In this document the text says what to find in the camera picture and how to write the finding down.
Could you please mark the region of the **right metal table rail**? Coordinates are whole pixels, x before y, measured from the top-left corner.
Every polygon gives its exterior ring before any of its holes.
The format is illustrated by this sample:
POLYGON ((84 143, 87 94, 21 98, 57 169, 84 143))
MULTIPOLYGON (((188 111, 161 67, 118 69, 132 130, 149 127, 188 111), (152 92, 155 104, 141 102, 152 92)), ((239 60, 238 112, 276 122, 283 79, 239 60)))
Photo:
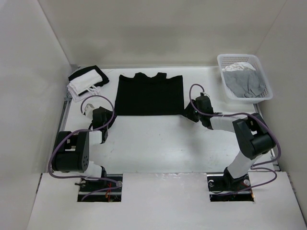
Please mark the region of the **right metal table rail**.
POLYGON ((270 163, 266 163, 264 164, 265 161, 271 161, 276 157, 276 154, 274 152, 274 149, 271 149, 268 153, 266 153, 265 155, 263 155, 261 158, 259 158, 255 164, 260 164, 257 167, 264 167, 264 168, 269 168, 271 170, 280 171, 280 167, 277 161, 274 162, 270 162, 270 163))

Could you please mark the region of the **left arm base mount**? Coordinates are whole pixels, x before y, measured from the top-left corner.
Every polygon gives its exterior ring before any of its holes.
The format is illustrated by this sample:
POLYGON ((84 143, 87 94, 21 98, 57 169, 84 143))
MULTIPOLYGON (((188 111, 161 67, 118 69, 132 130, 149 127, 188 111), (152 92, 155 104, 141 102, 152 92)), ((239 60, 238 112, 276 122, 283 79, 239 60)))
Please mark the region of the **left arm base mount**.
POLYGON ((75 185, 79 187, 78 202, 121 202, 122 187, 115 189, 114 182, 81 179, 75 185))

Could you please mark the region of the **folded black tank top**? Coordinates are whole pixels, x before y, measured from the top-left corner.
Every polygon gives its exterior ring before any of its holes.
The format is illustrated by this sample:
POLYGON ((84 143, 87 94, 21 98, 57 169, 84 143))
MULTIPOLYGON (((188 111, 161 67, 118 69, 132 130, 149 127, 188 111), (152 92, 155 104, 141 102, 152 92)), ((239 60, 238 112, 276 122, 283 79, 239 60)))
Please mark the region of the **folded black tank top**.
POLYGON ((69 77, 68 80, 72 81, 75 78, 78 78, 88 72, 94 71, 94 73, 98 76, 99 81, 94 84, 96 87, 102 87, 103 85, 109 83, 109 78, 102 72, 102 70, 94 65, 94 66, 88 66, 83 68, 78 68, 75 70, 69 77))

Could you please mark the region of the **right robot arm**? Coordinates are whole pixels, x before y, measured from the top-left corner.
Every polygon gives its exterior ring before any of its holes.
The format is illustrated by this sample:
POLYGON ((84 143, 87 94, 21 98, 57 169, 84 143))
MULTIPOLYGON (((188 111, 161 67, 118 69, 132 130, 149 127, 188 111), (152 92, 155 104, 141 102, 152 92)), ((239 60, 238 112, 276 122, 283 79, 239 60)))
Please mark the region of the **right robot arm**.
POLYGON ((276 146, 260 114, 247 114, 245 118, 238 118, 215 113, 211 100, 203 93, 195 100, 190 99, 184 116, 194 122, 201 122, 207 129, 235 134, 239 153, 224 170, 222 182, 227 190, 235 189, 257 159, 276 146))

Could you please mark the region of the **white tank top in basket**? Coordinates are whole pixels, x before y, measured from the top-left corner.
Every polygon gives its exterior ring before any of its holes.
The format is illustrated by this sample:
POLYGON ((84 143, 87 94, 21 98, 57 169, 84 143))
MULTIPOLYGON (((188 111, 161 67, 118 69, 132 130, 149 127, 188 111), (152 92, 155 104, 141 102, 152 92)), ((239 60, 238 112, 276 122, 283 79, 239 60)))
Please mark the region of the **white tank top in basket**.
POLYGON ((231 64, 229 66, 226 66, 222 69, 223 72, 231 72, 231 71, 244 71, 244 70, 253 70, 256 71, 256 69, 247 62, 237 62, 234 64, 231 64))

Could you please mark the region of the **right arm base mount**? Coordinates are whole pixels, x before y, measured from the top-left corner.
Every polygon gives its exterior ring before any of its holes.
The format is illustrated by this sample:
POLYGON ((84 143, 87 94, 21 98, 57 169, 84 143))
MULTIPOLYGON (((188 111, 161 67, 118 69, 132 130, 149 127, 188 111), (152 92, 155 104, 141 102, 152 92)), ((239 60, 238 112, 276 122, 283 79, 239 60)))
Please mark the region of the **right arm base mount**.
POLYGON ((211 202, 253 202, 254 196, 251 189, 249 176, 246 174, 234 182, 227 183, 223 174, 208 174, 207 183, 209 199, 211 202))

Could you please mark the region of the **bottom folded white tank top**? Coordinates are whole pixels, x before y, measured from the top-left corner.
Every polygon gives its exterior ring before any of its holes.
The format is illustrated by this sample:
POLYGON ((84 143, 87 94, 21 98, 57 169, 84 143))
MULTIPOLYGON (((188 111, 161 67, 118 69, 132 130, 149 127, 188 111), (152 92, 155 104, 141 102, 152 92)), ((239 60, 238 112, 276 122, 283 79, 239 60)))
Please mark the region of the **bottom folded white tank top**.
POLYGON ((72 97, 72 99, 75 102, 79 102, 79 101, 82 101, 82 100, 84 100, 85 98, 87 98, 89 96, 99 95, 101 87, 99 87, 99 86, 92 86, 90 88, 86 88, 85 91, 80 93, 80 94, 77 94, 70 85, 68 85, 67 88, 68 88, 68 92, 69 92, 70 96, 72 97))

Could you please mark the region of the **black tank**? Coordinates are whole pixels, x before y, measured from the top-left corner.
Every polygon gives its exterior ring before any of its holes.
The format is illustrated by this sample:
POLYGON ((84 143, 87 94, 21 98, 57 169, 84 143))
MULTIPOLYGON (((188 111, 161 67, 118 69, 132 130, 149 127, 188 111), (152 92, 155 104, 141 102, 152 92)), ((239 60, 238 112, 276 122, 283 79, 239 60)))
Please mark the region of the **black tank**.
POLYGON ((141 72, 133 78, 120 75, 115 100, 117 115, 181 115, 183 111, 183 76, 168 78, 161 72, 154 77, 141 72))
POLYGON ((94 71, 94 73, 98 76, 99 81, 94 84, 96 87, 102 87, 103 85, 109 83, 109 78, 102 72, 102 70, 94 65, 94 66, 88 66, 83 68, 78 68, 75 70, 69 77, 68 80, 72 81, 75 78, 78 78, 88 72, 94 71))

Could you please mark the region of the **left metal table rail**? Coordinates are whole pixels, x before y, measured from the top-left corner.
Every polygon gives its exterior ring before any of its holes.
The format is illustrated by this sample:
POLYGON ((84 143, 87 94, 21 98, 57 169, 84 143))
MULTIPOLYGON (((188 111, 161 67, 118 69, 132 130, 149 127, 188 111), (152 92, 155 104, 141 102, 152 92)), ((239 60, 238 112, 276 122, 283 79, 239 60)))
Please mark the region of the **left metal table rail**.
MULTIPOLYGON (((69 96, 64 97, 64 103, 63 103, 63 107, 62 107, 60 121, 59 121, 58 129, 56 131, 56 138, 55 138, 54 146, 52 148, 51 153, 53 153, 54 149, 57 146, 58 133, 65 129, 65 125, 66 125, 67 119, 68 119, 69 109, 70 109, 70 106, 71 106, 71 101, 72 101, 72 98, 70 98, 69 96)), ((51 157, 49 158, 48 163, 47 163, 47 173, 49 173, 49 162, 50 162, 50 160, 51 160, 51 157)))

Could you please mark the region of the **white plastic basket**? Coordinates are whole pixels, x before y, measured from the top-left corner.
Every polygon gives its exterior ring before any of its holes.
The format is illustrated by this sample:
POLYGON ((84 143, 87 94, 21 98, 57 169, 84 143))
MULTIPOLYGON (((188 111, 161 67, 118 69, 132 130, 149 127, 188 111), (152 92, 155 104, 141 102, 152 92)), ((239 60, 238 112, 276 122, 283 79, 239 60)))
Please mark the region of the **white plastic basket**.
POLYGON ((224 87, 224 94, 225 99, 229 103, 236 103, 236 104, 257 104, 265 100, 270 100, 273 97, 272 89, 269 85, 268 79, 263 71, 261 63, 259 59, 255 55, 248 55, 248 54, 220 54, 217 57, 219 70, 221 73, 222 83, 224 87), (237 62, 247 62, 251 64, 256 71, 261 75, 264 83, 265 89, 264 92, 260 95, 260 97, 256 98, 238 98, 234 95, 234 93, 226 86, 224 80, 224 72, 222 69, 226 66, 237 62))

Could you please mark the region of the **grey tank top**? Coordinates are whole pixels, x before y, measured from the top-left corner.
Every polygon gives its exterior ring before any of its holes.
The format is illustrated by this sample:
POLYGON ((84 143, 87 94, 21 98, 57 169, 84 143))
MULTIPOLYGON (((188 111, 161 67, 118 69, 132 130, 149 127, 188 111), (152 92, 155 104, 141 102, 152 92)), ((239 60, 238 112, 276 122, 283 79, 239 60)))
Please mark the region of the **grey tank top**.
POLYGON ((251 69, 225 71, 226 86, 238 98, 256 98, 264 92, 265 83, 261 75, 251 69))

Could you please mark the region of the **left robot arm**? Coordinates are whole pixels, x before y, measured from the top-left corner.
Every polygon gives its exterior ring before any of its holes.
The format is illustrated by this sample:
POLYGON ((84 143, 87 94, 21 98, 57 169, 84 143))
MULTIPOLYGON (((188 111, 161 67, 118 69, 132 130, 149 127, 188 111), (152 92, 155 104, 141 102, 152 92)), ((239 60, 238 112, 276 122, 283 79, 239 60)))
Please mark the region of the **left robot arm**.
POLYGON ((56 138, 56 153, 51 160, 51 172, 73 173, 91 180, 92 187, 97 191, 103 191, 107 187, 106 170, 103 166, 90 160, 90 147, 105 143, 108 130, 116 119, 114 111, 103 107, 94 108, 88 104, 82 114, 91 123, 86 131, 72 133, 61 131, 56 138))

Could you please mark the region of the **folded white tank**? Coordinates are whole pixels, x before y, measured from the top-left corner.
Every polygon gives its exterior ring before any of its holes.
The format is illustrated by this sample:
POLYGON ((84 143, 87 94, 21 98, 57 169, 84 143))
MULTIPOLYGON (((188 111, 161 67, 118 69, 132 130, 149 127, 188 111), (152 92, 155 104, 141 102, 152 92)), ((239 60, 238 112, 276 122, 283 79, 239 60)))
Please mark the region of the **folded white tank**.
POLYGON ((87 88, 90 88, 101 81, 101 76, 94 69, 70 81, 69 86, 75 91, 75 93, 80 94, 87 88))
POLYGON ((85 91, 80 93, 80 94, 77 94, 70 85, 68 85, 67 88, 68 88, 68 92, 69 92, 70 96, 72 97, 72 99, 75 102, 79 102, 79 101, 82 101, 82 100, 84 100, 85 98, 87 98, 89 96, 99 95, 101 87, 99 87, 99 86, 92 86, 90 88, 86 88, 85 91))

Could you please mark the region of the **metal table rail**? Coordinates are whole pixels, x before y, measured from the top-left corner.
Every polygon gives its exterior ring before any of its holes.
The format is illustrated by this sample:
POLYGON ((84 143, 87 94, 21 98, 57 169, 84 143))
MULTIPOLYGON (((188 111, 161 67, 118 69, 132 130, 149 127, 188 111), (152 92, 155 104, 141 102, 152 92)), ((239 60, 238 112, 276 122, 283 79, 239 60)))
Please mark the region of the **metal table rail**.
MULTIPOLYGON (((52 148, 51 153, 53 153, 54 149, 57 146, 58 133, 65 129, 65 125, 66 125, 67 119, 68 119, 69 109, 70 109, 70 106, 71 106, 71 101, 72 101, 72 98, 70 98, 69 96, 64 97, 64 103, 63 103, 63 107, 62 107, 60 121, 59 121, 58 129, 56 131, 56 138, 55 138, 54 146, 52 148)), ((47 163, 47 173, 49 173, 49 162, 50 162, 50 160, 51 160, 51 157, 49 158, 48 163, 47 163)))
POLYGON ((271 161, 276 157, 276 154, 274 152, 274 149, 271 149, 268 153, 266 153, 265 155, 263 155, 261 158, 259 158, 255 164, 260 164, 257 167, 264 167, 264 168, 269 168, 271 170, 280 171, 280 167, 277 161, 274 162, 270 162, 270 163, 266 163, 264 164, 265 161, 271 161))

